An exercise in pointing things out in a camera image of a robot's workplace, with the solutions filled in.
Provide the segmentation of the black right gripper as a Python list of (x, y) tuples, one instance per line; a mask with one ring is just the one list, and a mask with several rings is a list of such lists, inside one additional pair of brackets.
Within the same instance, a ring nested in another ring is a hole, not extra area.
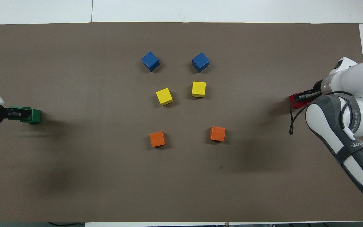
[(297, 102), (312, 102), (314, 99), (318, 98), (321, 92), (321, 85), (323, 80), (319, 80), (314, 84), (314, 90), (306, 90), (300, 93)]

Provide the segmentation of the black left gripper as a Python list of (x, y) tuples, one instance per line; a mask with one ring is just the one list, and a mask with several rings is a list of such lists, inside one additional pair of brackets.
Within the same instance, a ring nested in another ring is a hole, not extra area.
[[(19, 108), (0, 108), (0, 123), (8, 118), (8, 112), (9, 113), (31, 113), (32, 108), (27, 108), (27, 109), (19, 109)], [(29, 115), (25, 114), (25, 115), (9, 115), (9, 120), (17, 120), (20, 122), (27, 122), (29, 120)]]

